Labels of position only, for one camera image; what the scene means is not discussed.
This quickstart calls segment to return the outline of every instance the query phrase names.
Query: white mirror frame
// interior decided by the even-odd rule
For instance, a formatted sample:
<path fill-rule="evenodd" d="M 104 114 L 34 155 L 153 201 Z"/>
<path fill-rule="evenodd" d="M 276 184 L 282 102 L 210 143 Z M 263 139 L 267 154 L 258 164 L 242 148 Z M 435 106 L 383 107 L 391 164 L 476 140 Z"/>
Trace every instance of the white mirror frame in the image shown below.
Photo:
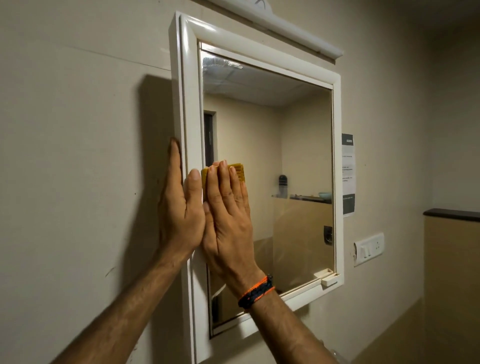
<path fill-rule="evenodd" d="M 282 298 L 297 310 L 344 283 L 342 130 L 340 75 L 250 39 L 177 12 L 169 30 L 175 136 L 180 140 L 182 174 L 204 167 L 203 95 L 200 48 L 239 62 L 331 89 L 333 92 L 333 193 L 335 279 L 309 282 Z M 210 329 L 206 262 L 197 249 L 182 269 L 183 323 L 191 363 L 224 352 L 258 330 L 249 314 Z"/>

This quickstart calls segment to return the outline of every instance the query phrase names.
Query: paper notice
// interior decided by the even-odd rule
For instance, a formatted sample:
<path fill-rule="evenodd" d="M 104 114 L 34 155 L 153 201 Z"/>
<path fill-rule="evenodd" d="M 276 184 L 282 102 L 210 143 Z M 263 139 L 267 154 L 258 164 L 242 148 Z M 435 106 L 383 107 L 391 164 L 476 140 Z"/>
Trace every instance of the paper notice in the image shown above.
<path fill-rule="evenodd" d="M 342 134 L 343 217 L 355 212 L 355 146 L 352 134 Z"/>

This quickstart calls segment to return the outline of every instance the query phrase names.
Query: black thread bracelet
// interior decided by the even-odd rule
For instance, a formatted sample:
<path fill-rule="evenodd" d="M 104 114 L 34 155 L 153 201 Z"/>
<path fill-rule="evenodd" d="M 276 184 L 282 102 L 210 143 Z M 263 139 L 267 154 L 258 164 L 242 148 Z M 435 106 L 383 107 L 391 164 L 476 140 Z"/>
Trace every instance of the black thread bracelet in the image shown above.
<path fill-rule="evenodd" d="M 242 296 L 242 298 L 239 299 L 239 307 L 243 308 L 244 310 L 248 310 L 260 298 L 270 291 L 273 291 L 275 288 L 273 286 L 273 277 L 267 275 L 266 278 L 266 282 L 259 284 L 257 287 L 254 286 L 254 288 L 249 290 Z"/>

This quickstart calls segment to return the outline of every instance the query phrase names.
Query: hand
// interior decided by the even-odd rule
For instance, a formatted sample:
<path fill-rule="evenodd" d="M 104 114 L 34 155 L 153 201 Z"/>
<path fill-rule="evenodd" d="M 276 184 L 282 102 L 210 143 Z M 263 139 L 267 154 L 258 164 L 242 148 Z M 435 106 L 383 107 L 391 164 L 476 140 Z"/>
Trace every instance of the hand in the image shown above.
<path fill-rule="evenodd" d="M 163 254 L 174 262 L 184 262 L 200 245 L 205 227 L 202 208 L 202 178 L 191 170 L 182 186 L 179 143 L 171 138 L 168 171 L 158 203 L 160 241 Z"/>
<path fill-rule="evenodd" d="M 206 183 L 202 248 L 210 269 L 240 298 L 265 276 L 255 262 L 247 187 L 226 160 L 209 167 Z"/>

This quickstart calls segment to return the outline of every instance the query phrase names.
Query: ceiling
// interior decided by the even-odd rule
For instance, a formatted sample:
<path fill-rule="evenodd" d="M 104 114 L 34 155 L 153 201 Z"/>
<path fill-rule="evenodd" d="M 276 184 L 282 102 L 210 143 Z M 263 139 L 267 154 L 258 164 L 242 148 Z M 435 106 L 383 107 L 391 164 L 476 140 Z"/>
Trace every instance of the ceiling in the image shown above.
<path fill-rule="evenodd" d="M 438 31 L 480 14 L 480 0 L 395 0 L 414 23 Z"/>
<path fill-rule="evenodd" d="M 203 88 L 219 95 L 262 106 L 285 107 L 326 89 L 294 78 L 240 64 L 202 51 Z"/>

